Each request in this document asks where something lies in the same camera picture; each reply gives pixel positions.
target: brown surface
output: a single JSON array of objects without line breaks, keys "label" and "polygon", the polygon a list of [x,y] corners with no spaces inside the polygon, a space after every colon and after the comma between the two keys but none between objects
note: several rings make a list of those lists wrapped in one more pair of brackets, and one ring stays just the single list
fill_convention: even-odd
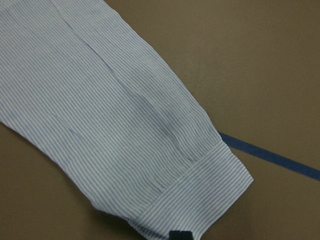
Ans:
[{"label": "brown surface", "polygon": [[[108,0],[223,133],[320,169],[320,2]],[[0,239],[142,240],[0,126]],[[203,240],[317,240],[320,182],[233,150],[255,182]]]}]

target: blue and white striped fabric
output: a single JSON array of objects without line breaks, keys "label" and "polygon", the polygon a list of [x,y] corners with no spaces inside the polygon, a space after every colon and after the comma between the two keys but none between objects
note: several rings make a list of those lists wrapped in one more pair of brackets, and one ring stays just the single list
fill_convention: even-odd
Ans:
[{"label": "blue and white striped fabric", "polygon": [[195,240],[252,177],[204,109],[103,0],[0,0],[0,120],[92,205]]}]

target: blue tape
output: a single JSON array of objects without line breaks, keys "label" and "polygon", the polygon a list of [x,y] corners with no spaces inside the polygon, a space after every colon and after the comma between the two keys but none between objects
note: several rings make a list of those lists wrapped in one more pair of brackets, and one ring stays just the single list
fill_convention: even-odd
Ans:
[{"label": "blue tape", "polygon": [[234,138],[232,136],[228,136],[222,132],[219,132],[219,134],[221,135],[222,140],[231,148],[240,150],[240,151],[245,152],[247,154],[253,155],[257,158],[266,160],[266,161],[273,163],[273,164],[277,164],[277,165],[284,167],[286,169],[295,171],[299,174],[302,174],[302,175],[305,175],[309,178],[320,181],[320,170],[318,170],[318,169],[304,165],[300,162],[291,160],[291,159],[286,158],[284,156],[275,154],[271,151],[262,149],[258,146],[252,145],[252,144],[247,143],[245,141],[241,141],[241,140]]}]

